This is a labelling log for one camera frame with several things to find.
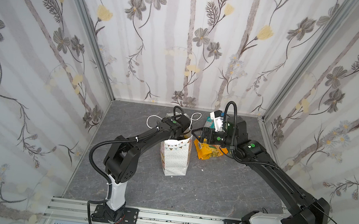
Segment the white cartoon paper gift bag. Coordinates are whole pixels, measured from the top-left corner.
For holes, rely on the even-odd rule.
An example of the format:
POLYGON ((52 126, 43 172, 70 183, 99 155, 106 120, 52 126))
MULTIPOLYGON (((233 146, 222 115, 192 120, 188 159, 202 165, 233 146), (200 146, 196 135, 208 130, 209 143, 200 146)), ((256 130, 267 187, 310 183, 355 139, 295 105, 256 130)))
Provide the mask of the white cartoon paper gift bag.
POLYGON ((185 176, 190 163, 192 148, 192 125, 201 119, 202 114, 195 112, 191 116, 185 114, 190 120, 189 127, 178 138, 161 142, 161 164, 165 176, 185 176))

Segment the teal snack packet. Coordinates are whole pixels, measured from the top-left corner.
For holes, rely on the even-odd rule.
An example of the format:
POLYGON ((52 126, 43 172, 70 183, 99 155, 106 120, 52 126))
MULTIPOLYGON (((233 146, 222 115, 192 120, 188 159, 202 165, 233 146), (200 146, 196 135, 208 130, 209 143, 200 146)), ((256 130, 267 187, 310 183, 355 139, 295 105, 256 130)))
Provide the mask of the teal snack packet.
POLYGON ((215 129, 215 123, 214 123, 213 119, 211 119, 210 117, 207 117, 204 127, 207 127, 210 129, 215 129))

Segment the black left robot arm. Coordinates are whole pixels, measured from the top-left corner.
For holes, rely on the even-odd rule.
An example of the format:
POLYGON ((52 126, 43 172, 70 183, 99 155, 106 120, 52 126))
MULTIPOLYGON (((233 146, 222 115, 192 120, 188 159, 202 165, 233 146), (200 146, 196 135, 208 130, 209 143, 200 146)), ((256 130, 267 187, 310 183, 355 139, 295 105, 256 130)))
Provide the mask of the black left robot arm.
POLYGON ((162 118, 156 127, 131 138, 120 136, 112 144, 103 163, 110 191, 103 204, 103 217, 110 222, 123 218, 126 188, 136 174, 141 155, 159 145, 161 166, 166 176, 184 176, 190 163, 192 122, 185 114, 162 118))

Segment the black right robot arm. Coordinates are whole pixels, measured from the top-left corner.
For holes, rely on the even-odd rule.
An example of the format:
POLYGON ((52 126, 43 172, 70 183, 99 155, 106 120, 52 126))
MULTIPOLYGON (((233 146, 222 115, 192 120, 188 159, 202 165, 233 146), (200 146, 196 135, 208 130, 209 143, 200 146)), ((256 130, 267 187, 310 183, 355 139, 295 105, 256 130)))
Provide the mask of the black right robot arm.
POLYGON ((213 128, 192 130, 200 142, 227 148, 232 158, 255 171, 280 197, 288 212, 282 215, 262 214, 252 211, 241 218, 240 224, 327 224, 329 203, 316 199, 300 187, 271 158, 264 146, 248 137, 246 122, 238 118, 226 121, 225 131, 213 128))

